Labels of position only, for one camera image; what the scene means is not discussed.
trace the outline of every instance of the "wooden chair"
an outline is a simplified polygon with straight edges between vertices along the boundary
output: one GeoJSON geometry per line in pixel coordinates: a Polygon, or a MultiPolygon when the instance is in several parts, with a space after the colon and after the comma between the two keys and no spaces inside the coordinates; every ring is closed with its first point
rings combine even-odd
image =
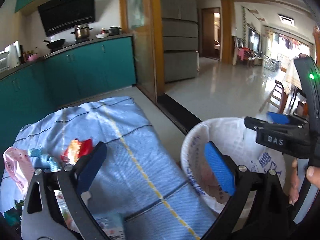
{"type": "Polygon", "coordinates": [[[282,114],[284,111],[284,107],[287,103],[287,99],[288,99],[288,96],[284,92],[284,88],[283,88],[282,83],[276,80],[275,87],[273,88],[273,90],[269,94],[268,98],[263,102],[262,106],[259,109],[259,113],[261,113],[263,111],[263,109],[266,107],[267,104],[271,104],[271,105],[275,106],[276,108],[278,108],[279,114],[282,114]],[[278,96],[275,96],[273,94],[275,91],[281,94],[281,98],[279,98],[278,96]],[[272,102],[271,98],[274,98],[277,101],[279,101],[279,105],[277,105],[275,102],[272,102]]]}

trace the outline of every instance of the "ceiling light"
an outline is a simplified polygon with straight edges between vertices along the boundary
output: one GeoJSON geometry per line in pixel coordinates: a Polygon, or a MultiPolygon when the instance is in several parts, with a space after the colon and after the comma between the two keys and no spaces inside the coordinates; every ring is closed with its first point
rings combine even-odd
{"type": "Polygon", "coordinates": [[[287,16],[283,16],[283,15],[280,15],[280,14],[279,14],[279,18],[280,18],[280,21],[283,24],[286,24],[286,25],[294,27],[294,19],[293,18],[290,18],[290,17],[287,17],[287,16]]]}

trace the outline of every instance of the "human hand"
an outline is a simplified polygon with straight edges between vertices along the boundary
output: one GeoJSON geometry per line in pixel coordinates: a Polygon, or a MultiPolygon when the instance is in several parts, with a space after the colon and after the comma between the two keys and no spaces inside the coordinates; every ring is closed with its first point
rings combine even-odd
{"type": "MultiPolygon", "coordinates": [[[[320,188],[320,168],[310,166],[306,172],[307,179],[320,188]]],[[[297,159],[292,162],[291,188],[289,191],[289,204],[294,205],[299,198],[299,177],[297,159]]]]}

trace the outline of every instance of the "white trash bag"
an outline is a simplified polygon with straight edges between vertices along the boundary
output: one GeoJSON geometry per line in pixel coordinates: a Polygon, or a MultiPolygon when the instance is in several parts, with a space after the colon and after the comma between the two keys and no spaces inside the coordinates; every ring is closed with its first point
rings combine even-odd
{"type": "MultiPolygon", "coordinates": [[[[237,166],[265,173],[274,169],[281,187],[285,180],[285,163],[281,152],[255,142],[256,132],[244,126],[242,118],[215,118],[196,125],[186,136],[181,148],[181,167],[207,205],[221,213],[229,199],[220,187],[204,156],[204,145],[212,141],[220,152],[228,155],[237,166]]],[[[240,218],[249,215],[255,192],[250,192],[240,218]]]]}

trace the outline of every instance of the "black wok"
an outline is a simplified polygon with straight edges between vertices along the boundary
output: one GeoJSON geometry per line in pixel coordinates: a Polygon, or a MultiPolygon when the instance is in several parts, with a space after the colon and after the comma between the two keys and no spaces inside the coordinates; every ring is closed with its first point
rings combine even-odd
{"type": "Polygon", "coordinates": [[[50,42],[50,41],[44,41],[44,42],[48,43],[47,44],[48,49],[57,49],[57,48],[62,47],[62,45],[65,41],[66,41],[66,39],[56,40],[53,42],[50,42]]]}

